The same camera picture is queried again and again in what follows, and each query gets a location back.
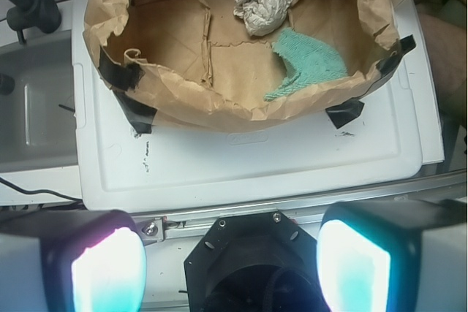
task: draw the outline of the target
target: white container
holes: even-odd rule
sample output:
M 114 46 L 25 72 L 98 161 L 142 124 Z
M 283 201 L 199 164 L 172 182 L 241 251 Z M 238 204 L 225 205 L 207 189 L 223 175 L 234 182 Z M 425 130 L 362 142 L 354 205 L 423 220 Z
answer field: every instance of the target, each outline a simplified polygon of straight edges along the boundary
M 316 113 L 253 133 L 154 126 L 135 136 L 86 50 L 86 3 L 74 0 L 72 60 L 80 179 L 90 210 L 141 213 L 273 199 L 407 178 L 423 163 L 407 73 L 428 64 L 405 58 L 388 83 L 363 99 L 362 115 L 339 130 Z

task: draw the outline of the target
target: black cable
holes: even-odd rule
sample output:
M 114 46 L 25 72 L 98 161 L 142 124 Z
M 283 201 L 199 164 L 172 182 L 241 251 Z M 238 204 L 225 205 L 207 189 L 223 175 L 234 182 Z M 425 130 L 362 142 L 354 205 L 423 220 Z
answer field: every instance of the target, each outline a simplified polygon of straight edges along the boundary
M 68 107 L 66 105 L 63 105 L 63 104 L 58 104 L 58 107 L 61 107 L 62 109 L 66 110 L 66 111 L 70 111 L 71 113 L 75 113 L 75 109 L 72 108 L 72 107 Z
M 81 199 L 78 199 L 77 197 L 69 197 L 67 195 L 63 195 L 58 193 L 57 191 L 54 190 L 47 190 L 47 189 L 38 189 L 38 190 L 25 190 L 23 188 L 20 188 L 19 186 L 10 183 L 8 180 L 4 179 L 3 177 L 0 177 L 0 183 L 4 184 L 5 186 L 10 187 L 13 190 L 16 190 L 22 194 L 25 195 L 37 195 L 37 194 L 51 194 L 56 197 L 60 197 L 62 199 L 66 200 L 71 200 L 71 201 L 81 201 Z

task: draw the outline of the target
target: led light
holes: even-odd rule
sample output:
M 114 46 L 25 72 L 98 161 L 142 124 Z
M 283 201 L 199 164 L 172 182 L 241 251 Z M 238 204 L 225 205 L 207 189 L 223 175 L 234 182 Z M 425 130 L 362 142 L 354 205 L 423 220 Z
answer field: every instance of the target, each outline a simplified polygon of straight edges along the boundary
M 317 272 L 332 311 L 386 310 L 390 254 L 344 222 L 331 220 L 320 229 Z
M 145 282 L 141 239 L 129 228 L 116 229 L 72 263 L 75 311 L 138 311 Z

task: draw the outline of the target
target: black power cord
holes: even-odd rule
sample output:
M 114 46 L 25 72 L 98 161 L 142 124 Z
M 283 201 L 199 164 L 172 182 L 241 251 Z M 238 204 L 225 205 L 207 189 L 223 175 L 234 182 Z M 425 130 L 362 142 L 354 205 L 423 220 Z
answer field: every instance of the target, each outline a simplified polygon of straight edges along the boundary
M 3 177 L 0 177 L 0 183 L 4 184 L 5 186 L 10 187 L 13 190 L 16 190 L 20 192 L 21 194 L 25 195 L 37 195 L 37 194 L 51 194 L 56 197 L 60 197 L 62 199 L 70 200 L 70 201 L 81 201 L 81 199 L 78 199 L 77 197 L 69 197 L 67 195 L 63 195 L 58 193 L 57 191 L 54 190 L 48 190 L 48 189 L 38 189 L 38 190 L 25 190 L 23 188 L 20 188 L 19 186 L 9 182 L 8 180 L 4 179 Z

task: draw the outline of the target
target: black tape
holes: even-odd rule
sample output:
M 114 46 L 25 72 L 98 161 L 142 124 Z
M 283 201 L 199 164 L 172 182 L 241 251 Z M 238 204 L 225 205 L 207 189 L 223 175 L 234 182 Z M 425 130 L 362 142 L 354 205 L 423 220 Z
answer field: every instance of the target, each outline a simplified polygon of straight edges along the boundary
M 133 129 L 138 134 L 150 134 L 151 125 L 157 110 L 130 99 L 125 93 L 114 91 L 114 95 Z
M 336 105 L 325 109 L 328 117 L 330 118 L 333 125 L 340 129 L 351 121 L 358 118 L 364 108 L 364 103 L 359 99 L 364 96 L 375 92 L 378 88 L 383 86 L 392 78 L 396 69 L 398 68 L 403 56 L 408 54 L 411 50 L 416 47 L 416 42 L 413 36 L 408 36 L 398 41 L 390 51 L 394 54 L 388 58 L 384 58 L 377 63 L 377 69 L 381 74 L 381 78 L 376 81 L 368 91 L 362 96 L 351 98 L 345 101 L 343 104 Z
M 138 64 L 132 63 L 126 66 L 114 64 L 102 48 L 98 70 L 106 81 L 122 91 L 128 91 L 130 88 L 135 89 L 143 76 L 143 70 Z
M 351 98 L 343 104 L 336 105 L 325 109 L 336 129 L 340 129 L 344 125 L 358 118 L 364 108 L 364 103 L 356 98 Z

